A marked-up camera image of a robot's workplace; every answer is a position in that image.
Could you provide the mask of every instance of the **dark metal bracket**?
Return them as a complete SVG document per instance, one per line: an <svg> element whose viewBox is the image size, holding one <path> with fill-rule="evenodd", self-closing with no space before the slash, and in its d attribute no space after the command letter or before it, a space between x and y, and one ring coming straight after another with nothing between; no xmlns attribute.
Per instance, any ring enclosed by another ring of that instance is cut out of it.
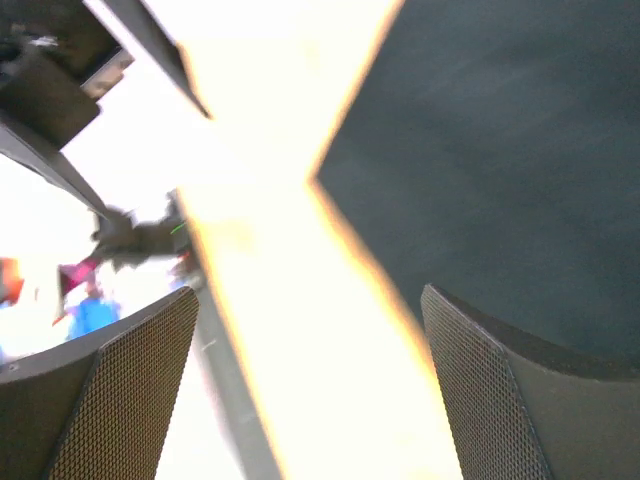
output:
<svg viewBox="0 0 640 480"><path fill-rule="evenodd" d="M84 4L93 12L107 30L135 57L123 34L131 35L146 53L160 66L173 83L193 102L207 118L211 114L194 94L185 71L180 52L164 33L151 12L139 0L84 0ZM104 18L100 11L107 9L128 32L117 32L114 25Z"/></svg>

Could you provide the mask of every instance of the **red object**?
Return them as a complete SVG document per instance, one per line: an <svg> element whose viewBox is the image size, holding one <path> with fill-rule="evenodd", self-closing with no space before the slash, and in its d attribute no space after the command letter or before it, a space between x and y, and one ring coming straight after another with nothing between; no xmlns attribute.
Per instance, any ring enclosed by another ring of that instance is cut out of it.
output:
<svg viewBox="0 0 640 480"><path fill-rule="evenodd" d="M24 286L24 278L20 272L20 262L15 258L0 258L2 262L2 283L7 289L5 298L0 302L8 301L9 304L15 305L20 299L22 287Z"/></svg>

